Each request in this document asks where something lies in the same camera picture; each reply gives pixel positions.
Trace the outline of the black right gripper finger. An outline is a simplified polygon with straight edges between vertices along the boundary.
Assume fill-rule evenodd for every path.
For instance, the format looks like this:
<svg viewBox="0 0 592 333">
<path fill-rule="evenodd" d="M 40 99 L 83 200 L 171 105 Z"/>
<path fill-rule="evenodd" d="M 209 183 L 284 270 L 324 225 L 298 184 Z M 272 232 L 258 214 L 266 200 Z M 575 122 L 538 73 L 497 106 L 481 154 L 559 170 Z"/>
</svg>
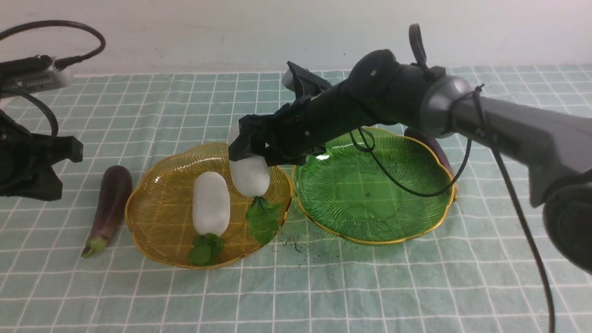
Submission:
<svg viewBox="0 0 592 333">
<path fill-rule="evenodd" d="M 269 167 L 280 165 L 301 165 L 301 157 L 287 157 L 274 145 L 263 143 L 259 152 Z"/>
<path fill-rule="evenodd" d="M 228 138 L 228 157 L 230 161 L 245 160 L 250 157 L 259 156 L 253 148 L 253 135 L 230 133 Z"/>
</svg>

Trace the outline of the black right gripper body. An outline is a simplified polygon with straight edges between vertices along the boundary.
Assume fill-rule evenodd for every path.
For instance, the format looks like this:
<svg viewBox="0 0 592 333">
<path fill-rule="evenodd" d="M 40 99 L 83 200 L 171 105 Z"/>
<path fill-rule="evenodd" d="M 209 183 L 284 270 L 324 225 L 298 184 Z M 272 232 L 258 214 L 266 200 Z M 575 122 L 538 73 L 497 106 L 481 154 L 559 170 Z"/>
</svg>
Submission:
<svg viewBox="0 0 592 333">
<path fill-rule="evenodd" d="M 323 154 L 327 142 L 361 127 L 361 110 L 340 85 L 293 62 L 283 85 L 295 93 L 292 103 L 275 113 L 247 115 L 239 120 L 239 133 L 253 135 L 259 156 L 263 143 L 274 145 L 287 157 L 301 157 L 302 165 L 311 154 Z"/>
</svg>

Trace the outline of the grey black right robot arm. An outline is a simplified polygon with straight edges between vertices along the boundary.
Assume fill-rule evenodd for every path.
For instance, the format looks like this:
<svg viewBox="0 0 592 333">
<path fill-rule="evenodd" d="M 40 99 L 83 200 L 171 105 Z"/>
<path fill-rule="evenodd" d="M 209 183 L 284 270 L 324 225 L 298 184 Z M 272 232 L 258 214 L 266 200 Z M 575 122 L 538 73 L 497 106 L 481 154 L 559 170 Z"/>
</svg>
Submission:
<svg viewBox="0 0 592 333">
<path fill-rule="evenodd" d="M 239 120 L 232 161 L 302 165 L 324 145 L 363 126 L 401 123 L 435 138 L 459 134 L 529 171 L 530 204 L 543 206 L 546 232 L 562 255 L 591 272 L 592 121 L 478 95 L 442 67 L 403 65 L 372 51 L 336 85 L 289 62 L 284 85 L 296 100 L 271 115 Z"/>
</svg>

